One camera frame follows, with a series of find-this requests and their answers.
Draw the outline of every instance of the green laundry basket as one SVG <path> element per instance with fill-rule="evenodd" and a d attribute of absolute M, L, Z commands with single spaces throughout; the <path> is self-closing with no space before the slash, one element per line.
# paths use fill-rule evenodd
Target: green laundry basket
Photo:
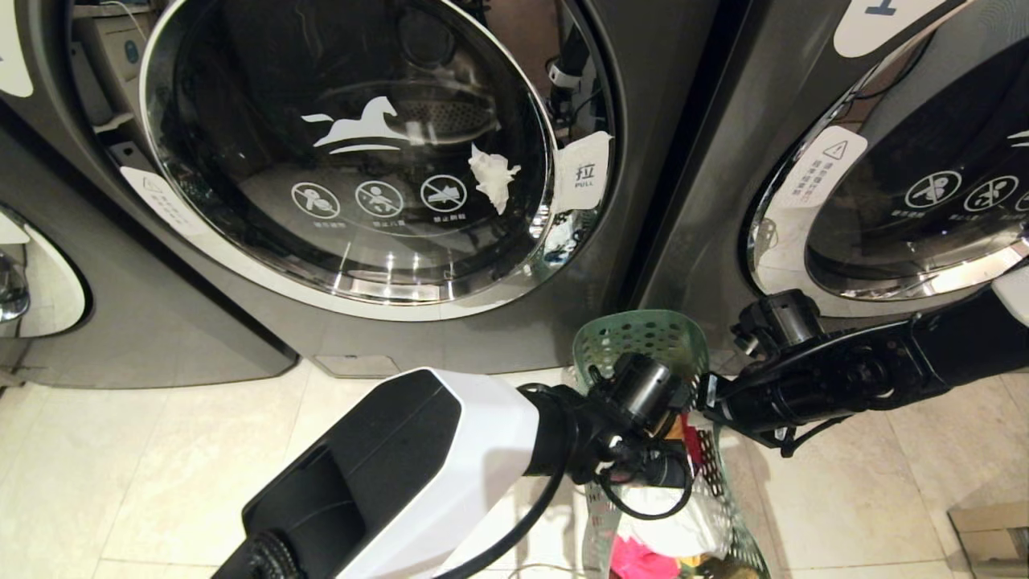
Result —
<path fill-rule="evenodd" d="M 572 353 L 575 388 L 582 394 L 593 387 L 591 366 L 596 366 L 605 378 L 610 377 L 614 363 L 627 353 L 643 354 L 665 364 L 690 385 L 695 394 L 701 377 L 708 372 L 704 332 L 688 318 L 668 311 L 635 311 L 595 320 L 575 335 Z M 760 579 L 769 579 L 768 566 L 729 490 L 725 466 L 718 453 L 718 431 L 700 430 L 699 437 L 703 466 L 695 474 L 705 478 L 706 493 L 717 500 L 722 515 L 731 521 L 724 567 L 747 567 Z M 607 579 L 622 511 L 608 501 L 600 485 L 589 483 L 586 492 L 590 519 L 582 543 L 583 569 L 590 579 Z"/>

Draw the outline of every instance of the washing machine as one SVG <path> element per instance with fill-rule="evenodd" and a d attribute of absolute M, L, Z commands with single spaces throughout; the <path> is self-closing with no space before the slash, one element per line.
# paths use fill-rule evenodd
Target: washing machine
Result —
<path fill-rule="evenodd" d="M 568 364 L 615 307 L 717 9 L 5 2 L 5 100 L 338 376 Z"/>
<path fill-rule="evenodd" d="M 0 111 L 0 377 L 139 389 L 276 376 L 296 355 L 162 261 Z"/>
<path fill-rule="evenodd" d="M 827 330 L 959 300 L 1029 253 L 1029 4 L 741 3 L 735 43 L 637 286 L 730 328 L 799 288 Z"/>

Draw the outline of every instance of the chrome door rim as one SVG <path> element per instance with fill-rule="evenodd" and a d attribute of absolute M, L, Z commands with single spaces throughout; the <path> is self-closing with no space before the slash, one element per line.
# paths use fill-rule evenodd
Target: chrome door rim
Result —
<path fill-rule="evenodd" d="M 157 154 L 157 143 L 154 141 L 154 133 L 151 128 L 152 124 L 159 122 L 159 115 L 162 114 L 162 111 L 155 112 L 151 106 L 152 100 L 156 98 L 156 95 L 153 92 L 153 71 L 151 70 L 151 63 L 155 58 L 168 58 L 168 55 L 163 51 L 165 47 L 161 42 L 162 33 L 167 28 L 168 24 L 175 17 L 179 9 L 189 1 L 196 2 L 198 0 L 177 0 L 166 10 L 157 25 L 154 27 L 154 31 L 150 36 L 149 42 L 147 43 L 140 72 L 140 107 L 143 115 L 142 122 L 146 133 L 148 146 L 157 157 L 159 170 L 164 175 L 163 179 L 156 175 L 153 175 L 153 177 L 158 179 L 156 182 L 159 183 L 162 188 L 165 188 L 167 192 L 176 195 L 183 204 L 185 204 L 186 208 L 192 210 L 193 208 L 188 200 L 188 195 L 183 193 L 176 179 L 172 177 L 170 167 L 168 167 L 165 159 Z M 369 303 L 351 297 L 329 294 L 321 291 L 321 289 L 317 289 L 311 285 L 297 281 L 296 279 L 287 277 L 284 275 L 285 272 L 277 269 L 263 261 L 257 260 L 248 254 L 242 247 L 225 238 L 221 232 L 208 223 L 208 221 L 204 219 L 198 211 L 192 210 L 197 219 L 196 222 L 191 222 L 188 227 L 180 226 L 175 222 L 169 222 L 169 224 L 186 237 L 190 243 L 210 257 L 214 258 L 237 274 L 272 289 L 272 291 L 278 294 L 328 312 L 372 320 L 429 322 L 473 316 L 503 306 L 513 300 L 517 300 L 546 281 L 558 270 L 558 268 L 560 268 L 560 265 L 554 265 L 545 260 L 546 242 L 555 232 L 560 233 L 560 230 L 556 231 L 556 228 L 553 226 L 555 215 L 548 211 L 557 184 L 555 182 L 557 179 L 555 152 L 558 150 L 558 145 L 553 125 L 544 112 L 545 107 L 542 99 L 533 84 L 529 81 L 528 77 L 525 75 L 525 72 L 514 61 L 509 50 L 507 50 L 507 48 L 500 43 L 500 41 L 488 29 L 483 27 L 469 14 L 455 6 L 452 2 L 450 2 L 450 0 L 438 1 L 451 8 L 454 12 L 458 13 L 460 17 L 474 27 L 481 34 L 485 35 L 485 37 L 510 61 L 514 70 L 518 71 L 523 83 L 531 92 L 532 99 L 541 115 L 544 137 L 551 150 L 549 154 L 546 155 L 549 166 L 544 168 L 544 171 L 548 174 L 549 184 L 543 191 L 543 196 L 540 202 L 540 212 L 537 214 L 537 220 L 541 222 L 534 222 L 530 227 L 531 229 L 534 229 L 534 237 L 538 240 L 537 244 L 532 252 L 525 259 L 523 259 L 519 265 L 509 270 L 500 280 L 497 280 L 482 289 L 482 291 L 466 297 L 457 298 L 453 301 L 431 304 L 402 305 L 389 303 L 384 304 L 380 302 Z M 570 218 L 574 218 L 576 213 L 584 213 L 586 211 L 573 210 L 572 212 L 573 215 L 570 216 Z"/>
<path fill-rule="evenodd" d="M 782 198 L 780 193 L 785 188 L 783 183 L 792 176 L 791 172 L 799 166 L 805 165 L 812 155 L 820 152 L 813 149 L 812 143 L 830 128 L 830 122 L 839 111 L 860 92 L 874 73 L 970 5 L 972 1 L 974 0 L 948 12 L 877 64 L 819 118 L 815 126 L 801 140 L 789 160 L 777 169 L 775 177 L 760 193 L 747 236 L 747 266 L 762 292 L 775 294 L 786 289 L 800 288 L 818 304 L 822 316 L 832 318 L 901 315 L 960 299 L 974 292 L 979 285 L 993 280 L 1029 255 L 1029 239 L 1022 237 L 1007 247 L 982 257 L 927 274 L 878 282 L 847 280 L 855 282 L 853 288 L 843 293 L 835 293 L 827 291 L 813 279 L 809 273 L 810 263 L 807 259 L 808 233 L 821 209 L 821 204 L 799 208 L 777 203 L 777 200 Z M 862 156 L 863 153 L 851 159 L 851 166 Z"/>

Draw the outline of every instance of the horse logo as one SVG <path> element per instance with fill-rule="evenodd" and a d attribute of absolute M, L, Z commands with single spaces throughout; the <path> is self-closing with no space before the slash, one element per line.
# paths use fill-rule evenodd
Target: horse logo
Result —
<path fill-rule="evenodd" d="M 411 137 L 404 135 L 403 133 L 398 133 L 386 124 L 387 114 L 390 116 L 396 116 L 396 109 L 393 108 L 393 105 L 390 104 L 389 99 L 386 97 L 376 97 L 364 105 L 364 110 L 361 111 L 361 117 L 356 120 L 352 118 L 340 118 L 336 120 L 327 114 L 307 114 L 300 118 L 307 122 L 324 122 L 326 120 L 332 122 L 332 126 L 328 130 L 328 134 L 318 139 L 318 141 L 315 142 L 315 146 L 323 146 L 355 139 L 396 139 L 411 142 Z M 365 143 L 334 148 L 329 151 L 329 154 L 335 154 L 338 152 L 353 152 L 357 150 L 399 149 L 400 147 L 388 144 Z"/>

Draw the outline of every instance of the white tile floor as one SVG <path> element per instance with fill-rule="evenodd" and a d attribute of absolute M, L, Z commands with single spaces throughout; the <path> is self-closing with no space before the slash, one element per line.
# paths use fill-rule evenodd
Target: white tile floor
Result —
<path fill-rule="evenodd" d="M 554 383 L 558 372 L 510 377 Z M 208 577 L 242 537 L 243 504 L 371 382 L 301 364 L 280 378 L 164 391 L 8 390 L 0 398 L 0 576 Z M 953 507 L 1029 499 L 1029 375 L 867 413 L 784 461 L 723 440 L 731 483 L 776 577 L 964 579 Z M 455 563 L 502 535 L 525 479 Z M 567 576 L 586 524 L 573 487 L 483 574 Z"/>

